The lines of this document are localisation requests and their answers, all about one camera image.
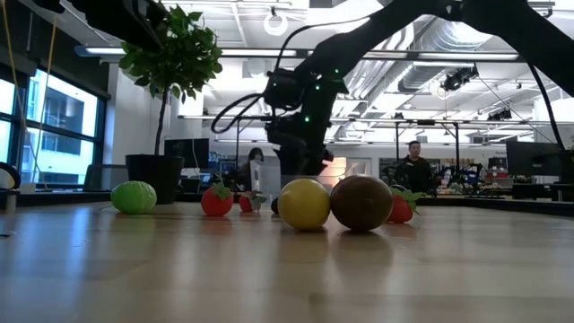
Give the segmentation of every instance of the black plant pot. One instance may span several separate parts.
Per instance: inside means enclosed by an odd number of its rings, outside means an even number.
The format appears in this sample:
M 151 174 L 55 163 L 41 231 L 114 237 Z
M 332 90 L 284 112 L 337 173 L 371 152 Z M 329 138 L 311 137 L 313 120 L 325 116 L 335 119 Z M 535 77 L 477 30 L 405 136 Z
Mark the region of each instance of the black plant pot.
M 178 194 L 183 162 L 182 157 L 175 156 L 127 155 L 127 176 L 150 184 L 158 197 L 157 204 L 172 204 Z

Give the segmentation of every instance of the green leaves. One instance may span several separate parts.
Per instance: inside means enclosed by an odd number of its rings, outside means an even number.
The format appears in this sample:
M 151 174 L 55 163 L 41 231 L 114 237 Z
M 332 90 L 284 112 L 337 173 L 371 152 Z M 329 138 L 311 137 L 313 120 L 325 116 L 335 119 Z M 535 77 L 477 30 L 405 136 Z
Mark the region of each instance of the green leaves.
M 201 18 L 201 15 L 202 15 L 202 14 L 203 14 L 203 13 L 189 13 L 189 14 L 187 15 L 187 17 L 188 17 L 189 19 L 191 19 L 192 21 L 194 21 L 194 22 L 198 22 L 198 21 L 199 21 L 199 18 Z
M 222 71 L 222 50 L 214 44 L 214 31 L 201 26 L 202 13 L 178 5 L 169 12 L 156 26 L 163 47 L 151 52 L 122 43 L 126 55 L 119 67 L 137 78 L 136 85 L 149 87 L 152 96 L 167 89 L 182 101 L 195 99 L 196 91 Z
M 226 188 L 225 185 L 223 184 L 223 178 L 221 174 L 217 174 L 217 179 L 219 180 L 219 182 L 212 184 L 213 194 L 219 197 L 221 201 L 225 201 L 231 196 L 231 190 L 229 188 Z
M 121 69 L 127 69 L 129 68 L 129 66 L 131 66 L 134 63 L 134 59 L 135 59 L 135 53 L 130 52 L 127 53 L 124 57 L 122 57 L 122 59 L 119 60 L 119 68 Z
M 188 97 L 194 98 L 194 100 L 196 99 L 196 92 L 194 90 L 187 90 L 186 94 Z
M 147 86 L 150 83 L 150 80 L 147 77 L 142 77 L 135 81 L 135 85 L 138 86 Z
M 171 10 L 170 12 L 174 17 L 183 20 L 186 19 L 187 15 L 186 12 L 183 11 L 183 9 L 181 9 L 181 7 L 178 5 L 176 5 L 175 9 Z
M 416 212 L 416 201 L 426 196 L 424 193 L 413 193 L 412 190 L 406 189 L 405 191 L 401 191 L 398 188 L 391 188 L 391 192 L 394 196 L 402 197 L 406 203 L 411 207 L 411 211 Z
M 177 86 L 172 86 L 171 87 L 171 92 L 173 93 L 173 95 L 179 99 L 179 97 L 181 96 L 181 91 L 179 90 L 179 87 Z
M 213 66 L 213 71 L 215 73 L 221 73 L 223 70 L 223 66 L 219 63 L 215 63 L 215 65 Z

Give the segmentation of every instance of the dark shirt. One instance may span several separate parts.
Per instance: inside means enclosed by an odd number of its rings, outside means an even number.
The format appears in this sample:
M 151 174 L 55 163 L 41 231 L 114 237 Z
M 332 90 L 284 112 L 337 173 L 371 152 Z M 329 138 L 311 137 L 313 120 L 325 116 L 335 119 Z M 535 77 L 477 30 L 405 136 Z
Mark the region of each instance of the dark shirt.
M 408 156 L 403 159 L 404 172 L 409 179 L 409 186 L 413 192 L 426 193 L 431 189 L 431 165 L 422 157 L 416 161 Z

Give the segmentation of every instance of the person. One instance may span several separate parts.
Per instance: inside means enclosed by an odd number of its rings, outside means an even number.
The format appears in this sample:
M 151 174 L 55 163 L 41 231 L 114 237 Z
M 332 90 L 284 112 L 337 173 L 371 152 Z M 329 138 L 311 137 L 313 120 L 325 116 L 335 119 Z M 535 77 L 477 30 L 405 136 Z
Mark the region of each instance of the person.
M 243 185 L 243 190 L 245 191 L 251 190 L 251 161 L 264 161 L 261 148 L 255 147 L 251 149 L 248 155 L 248 162 L 239 169 L 239 184 Z
M 421 157 L 421 143 L 409 143 L 409 154 L 403 159 L 404 173 L 413 192 L 427 193 L 431 187 L 431 165 Z

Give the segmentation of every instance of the lemon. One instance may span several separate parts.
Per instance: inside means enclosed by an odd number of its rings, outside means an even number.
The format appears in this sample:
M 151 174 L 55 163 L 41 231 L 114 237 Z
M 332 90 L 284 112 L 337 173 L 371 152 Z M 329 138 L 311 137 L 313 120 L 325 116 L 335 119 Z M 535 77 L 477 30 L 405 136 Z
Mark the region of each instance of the lemon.
M 285 185 L 278 200 L 279 215 L 297 230 L 315 230 L 331 213 L 330 196 L 313 179 L 295 179 Z

